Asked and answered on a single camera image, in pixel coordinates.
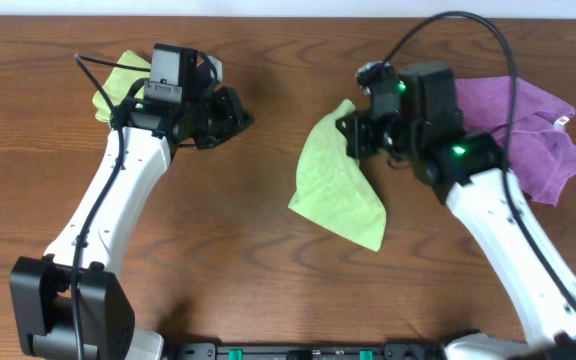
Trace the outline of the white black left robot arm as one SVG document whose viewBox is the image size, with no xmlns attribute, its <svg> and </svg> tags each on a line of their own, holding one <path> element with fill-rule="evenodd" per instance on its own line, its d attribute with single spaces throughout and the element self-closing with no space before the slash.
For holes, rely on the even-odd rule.
<svg viewBox="0 0 576 360">
<path fill-rule="evenodd" d="M 213 149 L 254 121 L 223 86 L 181 104 L 128 94 L 114 107 L 104 158 L 78 208 L 40 258 L 21 256 L 10 291 L 22 352 L 45 359 L 159 359 L 164 338 L 135 325 L 120 278 L 150 192 L 176 150 Z"/>
</svg>

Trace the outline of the light green microfiber cloth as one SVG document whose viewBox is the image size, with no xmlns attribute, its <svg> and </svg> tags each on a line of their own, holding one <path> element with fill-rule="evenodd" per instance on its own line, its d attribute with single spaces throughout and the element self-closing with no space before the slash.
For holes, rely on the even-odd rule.
<svg viewBox="0 0 576 360">
<path fill-rule="evenodd" d="M 385 234 L 386 209 L 359 162 L 346 154 L 347 140 L 336 128 L 336 122 L 354 110 L 345 99 L 312 128 L 299 156 L 296 190 L 288 208 L 377 252 Z"/>
</svg>

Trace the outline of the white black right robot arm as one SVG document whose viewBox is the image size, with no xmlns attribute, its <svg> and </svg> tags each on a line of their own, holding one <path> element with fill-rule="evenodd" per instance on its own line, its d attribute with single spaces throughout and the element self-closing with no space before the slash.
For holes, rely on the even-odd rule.
<svg viewBox="0 0 576 360">
<path fill-rule="evenodd" d="M 576 359 L 576 276 L 533 215 L 503 152 L 468 134 L 460 112 L 436 120 L 354 112 L 336 122 L 356 159 L 388 152 L 407 160 L 466 227 L 509 295 L 522 343 L 479 331 L 446 341 L 446 359 Z"/>
</svg>

